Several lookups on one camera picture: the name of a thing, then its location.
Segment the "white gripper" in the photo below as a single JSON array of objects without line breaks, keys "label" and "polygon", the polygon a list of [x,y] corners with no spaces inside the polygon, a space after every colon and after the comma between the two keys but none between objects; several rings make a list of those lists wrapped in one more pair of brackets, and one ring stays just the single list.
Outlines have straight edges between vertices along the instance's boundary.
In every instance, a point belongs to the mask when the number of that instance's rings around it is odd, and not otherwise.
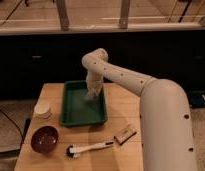
[{"label": "white gripper", "polygon": [[94,97],[98,97],[103,84],[103,77],[94,72],[88,71],[86,76],[86,84],[89,90],[93,90]]}]

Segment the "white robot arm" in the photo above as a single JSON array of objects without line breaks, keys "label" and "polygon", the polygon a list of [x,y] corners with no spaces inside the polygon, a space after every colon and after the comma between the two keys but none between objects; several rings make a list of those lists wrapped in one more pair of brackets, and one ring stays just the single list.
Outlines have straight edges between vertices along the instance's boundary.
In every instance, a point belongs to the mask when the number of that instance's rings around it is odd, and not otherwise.
[{"label": "white robot arm", "polygon": [[98,93],[108,79],[140,97],[143,171],[198,171],[188,98],[179,84],[112,65],[102,48],[84,55],[82,65],[89,91]]}]

